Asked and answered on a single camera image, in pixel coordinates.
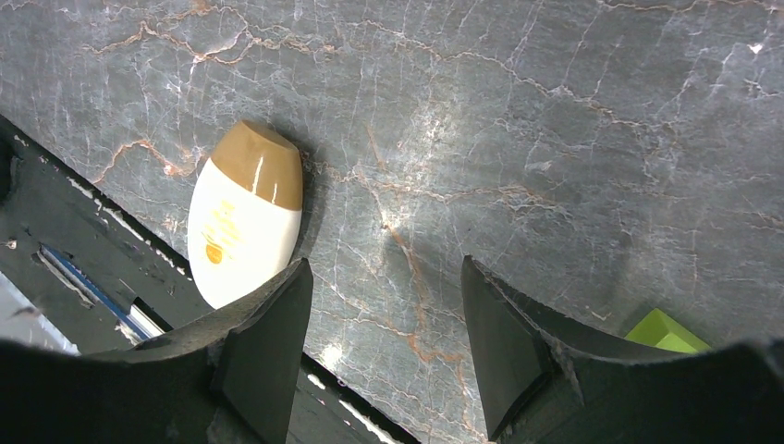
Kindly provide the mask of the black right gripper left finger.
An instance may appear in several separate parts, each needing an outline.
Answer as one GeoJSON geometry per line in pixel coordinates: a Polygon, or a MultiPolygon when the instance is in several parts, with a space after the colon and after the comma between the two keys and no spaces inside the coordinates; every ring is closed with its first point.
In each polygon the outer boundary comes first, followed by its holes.
{"type": "Polygon", "coordinates": [[[254,293],[261,301],[230,329],[211,389],[263,443],[286,441],[312,307],[312,271],[301,258],[254,293]]]}

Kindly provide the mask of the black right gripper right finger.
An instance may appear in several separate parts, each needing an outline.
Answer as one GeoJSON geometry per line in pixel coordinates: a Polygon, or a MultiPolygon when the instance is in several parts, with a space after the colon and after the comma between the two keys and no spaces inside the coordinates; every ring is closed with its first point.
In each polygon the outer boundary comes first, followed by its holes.
{"type": "Polygon", "coordinates": [[[467,255],[460,289],[474,372],[491,441],[556,441],[551,398],[558,365],[545,338],[558,312],[467,255]]]}

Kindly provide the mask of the small green cube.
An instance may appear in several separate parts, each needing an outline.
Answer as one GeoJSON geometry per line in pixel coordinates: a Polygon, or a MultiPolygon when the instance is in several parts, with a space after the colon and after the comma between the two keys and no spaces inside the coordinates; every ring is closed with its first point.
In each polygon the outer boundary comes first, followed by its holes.
{"type": "Polygon", "coordinates": [[[670,352],[695,354],[711,347],[665,312],[649,312],[624,337],[642,345],[670,352]]]}

